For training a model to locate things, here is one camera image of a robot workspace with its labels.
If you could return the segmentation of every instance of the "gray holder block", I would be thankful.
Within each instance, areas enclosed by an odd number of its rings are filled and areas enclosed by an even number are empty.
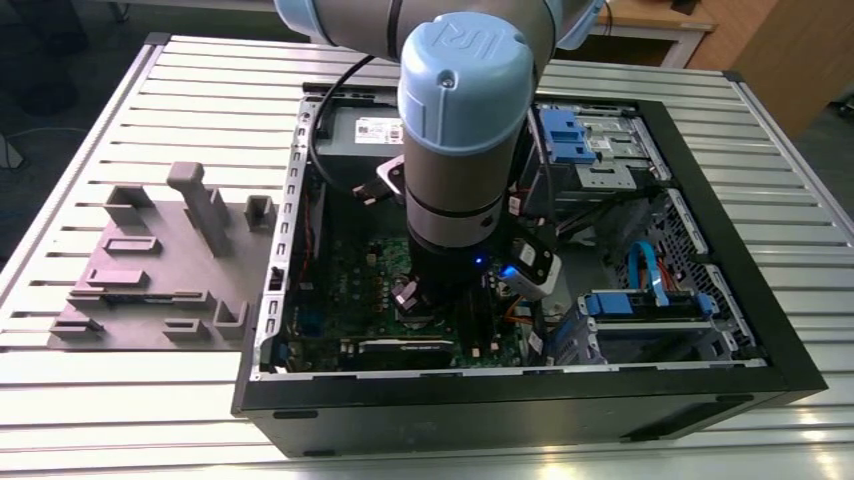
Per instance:
[[[277,228],[277,207],[267,195],[253,195],[247,198],[243,215],[251,232],[273,232]]]
[[[210,208],[217,212],[215,192],[206,190],[206,197],[214,199]],[[125,202],[142,222],[106,227],[59,316],[90,318],[103,331],[89,336],[53,335],[49,346],[63,350],[239,350],[246,331],[242,312],[250,308],[245,304],[254,305],[265,289],[269,259],[259,252],[270,251],[273,231],[250,231],[243,202],[223,204],[230,221],[215,215],[226,225],[234,255],[214,257],[205,237],[187,221],[185,202],[158,201],[146,206],[147,198],[143,189],[117,189],[111,201]],[[146,272],[149,280],[138,286],[109,282],[109,286],[94,287],[87,283],[93,270]],[[223,313],[215,317],[221,302],[235,323]],[[191,342],[173,341],[163,333],[163,322],[182,317],[199,319],[207,336]]]
[[[229,311],[229,305],[218,302],[214,312],[214,328],[219,331],[223,338],[229,340],[239,340],[246,332],[246,325],[250,318],[250,302],[243,302],[238,316]]]
[[[149,275],[143,270],[105,270],[94,268],[90,271],[86,283],[93,287],[145,287],[149,283]]]
[[[166,183],[185,197],[193,224],[202,232],[211,253],[215,257],[226,257],[233,253],[231,242],[226,236],[227,225],[222,221],[222,209],[217,202],[211,201],[211,195],[202,183],[203,178],[205,167],[201,163],[175,162]]]
[[[154,205],[143,187],[115,187],[107,198],[105,209],[119,227],[145,227],[146,223],[139,215],[141,208]]]
[[[217,299],[211,292],[175,292],[173,305],[182,310],[214,310]]]
[[[163,334],[174,342],[190,342],[209,338],[209,329],[198,318],[167,318]]]
[[[161,253],[161,242],[153,236],[122,236],[109,238],[105,251],[118,255],[157,255]]]
[[[58,318],[51,333],[66,340],[97,339],[105,327],[91,318]]]

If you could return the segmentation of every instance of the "black plastic edge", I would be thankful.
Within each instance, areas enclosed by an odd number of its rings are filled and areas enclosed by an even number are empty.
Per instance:
[[[249,382],[242,410],[448,405],[648,395],[753,394],[771,400],[787,390],[772,368],[590,372],[482,377],[342,378]]]
[[[745,83],[745,77],[736,70],[724,70],[721,73],[730,82]]]
[[[151,32],[146,37],[146,45],[165,46],[173,40],[173,34],[166,32]]]
[[[237,418],[246,418],[243,415],[243,404],[246,387],[250,383],[253,369],[253,350],[255,347],[255,333],[258,331],[258,313],[262,305],[262,298],[258,298],[258,307],[250,309],[250,318],[245,326],[243,342],[241,344],[241,363],[238,365],[238,378],[235,379],[235,393],[231,397],[231,415]]]
[[[662,157],[680,179],[682,196],[709,244],[713,258],[733,295],[765,347],[771,363],[780,371],[788,390],[828,388],[821,372],[796,333],[772,287],[763,276],[745,242],[706,180],[692,150],[660,102],[636,101]]]
[[[315,101],[321,101],[323,99],[323,95],[326,95],[333,88],[332,83],[303,83],[303,94],[311,96],[319,96]],[[349,94],[350,97],[346,98],[348,101],[364,101],[366,103],[374,102],[381,103],[381,105],[388,105],[388,103],[377,102],[376,94],[378,93],[378,88],[372,87],[369,85],[344,85],[336,91],[336,101],[345,100],[345,97],[340,98],[340,95]]]

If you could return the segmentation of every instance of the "black computer case frame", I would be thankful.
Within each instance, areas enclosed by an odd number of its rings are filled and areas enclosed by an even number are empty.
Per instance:
[[[234,413],[289,456],[534,447],[681,437],[759,406],[827,389],[820,371],[660,102],[637,107],[763,348],[767,367],[513,376],[251,380],[247,335]]]

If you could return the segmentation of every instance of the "blue clip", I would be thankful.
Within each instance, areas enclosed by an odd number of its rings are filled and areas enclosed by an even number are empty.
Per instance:
[[[585,304],[588,305],[588,315],[596,317],[602,314],[602,304],[600,303],[600,295],[586,295]]]
[[[585,143],[588,130],[578,125],[576,113],[569,110],[541,110],[540,117],[552,151],[552,163],[594,163],[597,153],[588,148]]]
[[[705,293],[697,294],[697,303],[700,304],[700,310],[704,312],[704,317],[709,318],[716,313],[716,304],[712,297]]]
[[[629,295],[626,295],[625,293],[598,293],[597,297],[600,298],[602,313],[605,313],[606,315],[632,315],[634,313]]]
[[[665,293],[665,281],[662,272],[656,262],[656,250],[646,240],[640,240],[632,244],[629,251],[629,288],[641,288],[641,276],[638,274],[638,254],[644,253],[646,259],[646,270],[649,273],[650,289],[656,293],[657,303],[661,307],[670,305],[668,293]]]

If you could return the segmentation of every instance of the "robot logo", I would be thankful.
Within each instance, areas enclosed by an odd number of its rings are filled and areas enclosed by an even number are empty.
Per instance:
[[[465,25],[448,22],[434,45],[468,53],[474,58],[488,60],[496,54],[496,46],[504,32],[469,30]]]

